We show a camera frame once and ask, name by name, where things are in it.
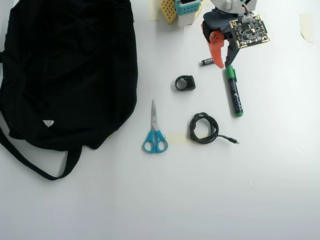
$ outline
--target black ring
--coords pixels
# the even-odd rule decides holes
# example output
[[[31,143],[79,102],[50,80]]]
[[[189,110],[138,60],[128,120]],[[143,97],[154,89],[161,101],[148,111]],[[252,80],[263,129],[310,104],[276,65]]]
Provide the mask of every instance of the black ring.
[[[178,82],[181,81],[181,80],[186,81],[186,87],[185,87],[185,88],[179,88],[179,87],[178,87]],[[180,92],[184,92],[184,91],[187,91],[187,90],[194,90],[194,89],[196,88],[196,84],[195,84],[194,77],[191,76],[191,75],[190,75],[190,76],[183,75],[183,76],[178,77],[178,78],[175,80],[175,87],[176,87],[176,89],[178,89]]]

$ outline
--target light blue box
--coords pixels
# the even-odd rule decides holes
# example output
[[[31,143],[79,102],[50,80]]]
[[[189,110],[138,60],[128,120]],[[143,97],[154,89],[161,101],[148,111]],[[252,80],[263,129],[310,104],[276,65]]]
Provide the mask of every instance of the light blue box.
[[[199,10],[200,4],[201,0],[195,0],[185,4],[183,4],[181,1],[176,1],[174,3],[175,11],[179,16],[197,12]]]

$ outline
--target green marker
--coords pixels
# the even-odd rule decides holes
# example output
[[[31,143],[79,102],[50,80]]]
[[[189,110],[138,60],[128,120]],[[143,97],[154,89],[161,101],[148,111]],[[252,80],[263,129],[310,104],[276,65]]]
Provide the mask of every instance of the green marker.
[[[230,92],[232,96],[232,104],[234,108],[234,113],[237,117],[242,117],[244,114],[240,97],[239,97],[239,92],[237,88],[237,77],[236,77],[236,71],[232,66],[227,67],[226,72],[228,73],[228,81],[230,84]]]

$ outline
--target backpack strap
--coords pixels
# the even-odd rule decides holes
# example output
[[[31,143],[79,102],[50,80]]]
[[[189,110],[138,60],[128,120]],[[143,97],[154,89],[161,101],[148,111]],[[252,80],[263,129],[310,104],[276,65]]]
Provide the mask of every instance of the backpack strap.
[[[50,174],[48,174],[45,171],[38,168],[37,166],[33,165],[24,156],[22,156],[22,154],[15,148],[15,146],[13,146],[13,144],[7,139],[4,132],[2,131],[1,127],[0,127],[0,143],[13,156],[15,156],[15,158],[18,159],[20,163],[22,163],[26,167],[32,169],[37,174],[41,175],[42,177],[44,177],[45,179],[48,179],[50,181],[62,179],[64,177],[68,176],[72,172],[72,170],[74,169],[76,164],[78,163],[80,156],[81,156],[81,152],[82,152],[82,146],[68,151],[68,156],[66,159],[64,172],[61,176],[55,177],[55,176],[51,176]]]

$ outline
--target circuit board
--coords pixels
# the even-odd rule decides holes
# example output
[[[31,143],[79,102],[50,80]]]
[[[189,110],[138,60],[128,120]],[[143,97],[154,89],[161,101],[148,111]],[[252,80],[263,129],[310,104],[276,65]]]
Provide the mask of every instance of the circuit board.
[[[238,49],[263,44],[270,41],[267,29],[260,15],[246,17],[243,20],[230,21],[231,33]]]

